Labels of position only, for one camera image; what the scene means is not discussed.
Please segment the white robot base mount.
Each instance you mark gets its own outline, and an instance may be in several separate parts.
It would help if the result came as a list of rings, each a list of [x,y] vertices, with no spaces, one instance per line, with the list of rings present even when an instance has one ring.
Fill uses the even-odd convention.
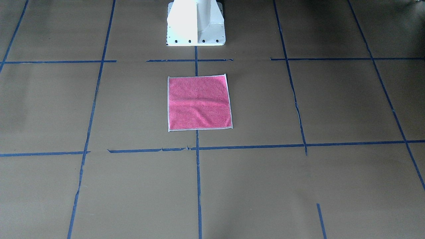
[[[174,0],[168,4],[167,46],[222,46],[225,43],[222,2]]]

